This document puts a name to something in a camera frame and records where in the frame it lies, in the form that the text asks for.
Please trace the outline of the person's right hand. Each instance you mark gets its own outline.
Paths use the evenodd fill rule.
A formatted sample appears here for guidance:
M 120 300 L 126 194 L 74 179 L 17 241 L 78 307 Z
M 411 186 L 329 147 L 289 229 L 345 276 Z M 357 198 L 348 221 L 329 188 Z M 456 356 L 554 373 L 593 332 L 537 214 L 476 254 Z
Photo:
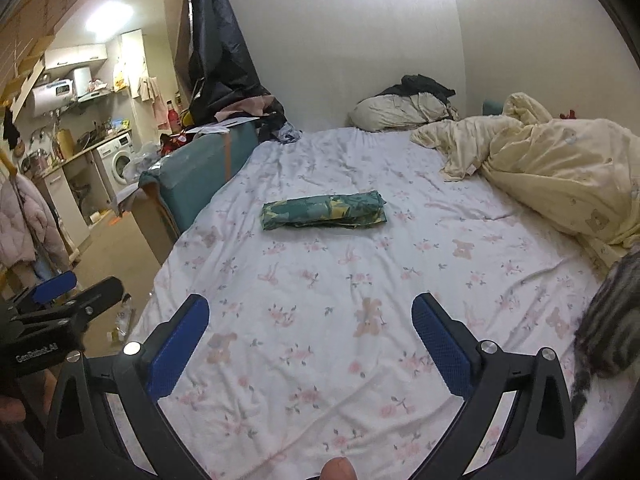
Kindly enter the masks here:
M 320 480 L 357 480 L 352 463 L 345 457 L 335 457 L 324 464 Z

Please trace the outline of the person's left hand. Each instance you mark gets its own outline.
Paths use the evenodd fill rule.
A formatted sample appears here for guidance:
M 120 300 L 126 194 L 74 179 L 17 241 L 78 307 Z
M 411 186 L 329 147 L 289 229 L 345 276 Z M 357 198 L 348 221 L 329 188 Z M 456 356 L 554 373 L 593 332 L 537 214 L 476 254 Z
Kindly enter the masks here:
M 50 370 L 40 370 L 35 374 L 17 379 L 17 392 L 24 400 L 15 396 L 1 395 L 1 421 L 4 424 L 24 422 L 29 406 L 40 418 L 47 418 L 50 412 L 56 378 Z

